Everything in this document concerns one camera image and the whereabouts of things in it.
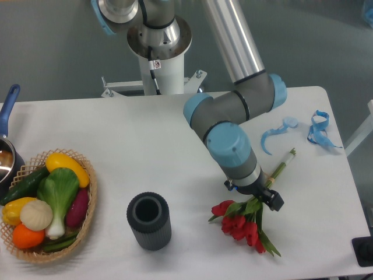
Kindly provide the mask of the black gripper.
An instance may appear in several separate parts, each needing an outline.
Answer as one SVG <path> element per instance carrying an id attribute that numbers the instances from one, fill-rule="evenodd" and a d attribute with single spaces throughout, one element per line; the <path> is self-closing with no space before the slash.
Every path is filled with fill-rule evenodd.
<path id="1" fill-rule="evenodd" d="M 280 211 L 284 205 L 284 201 L 277 191 L 265 188 L 265 175 L 262 170 L 257 178 L 250 184 L 237 185 L 234 184 L 232 180 L 226 180 L 224 185 L 229 191 L 236 190 L 240 194 L 253 195 L 257 198 L 261 197 L 262 202 L 272 211 Z"/>

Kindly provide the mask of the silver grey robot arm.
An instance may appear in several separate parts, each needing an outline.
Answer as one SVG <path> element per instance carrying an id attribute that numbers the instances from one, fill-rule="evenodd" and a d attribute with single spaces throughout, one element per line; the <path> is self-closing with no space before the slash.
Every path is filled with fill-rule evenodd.
<path id="1" fill-rule="evenodd" d="M 127 32 L 128 45 L 139 60 L 144 94 L 189 91 L 184 54 L 192 34 L 187 22 L 175 14 L 174 1 L 92 1 L 91 5 L 107 34 Z M 265 186 L 263 170 L 240 125 L 281 106 L 287 98 L 286 85 L 280 76 L 266 72 L 238 1 L 203 1 L 202 6 L 235 88 L 216 98 L 194 90 L 184 105 L 184 117 L 226 175 L 226 186 L 254 195 L 277 211 L 283 199 Z"/>

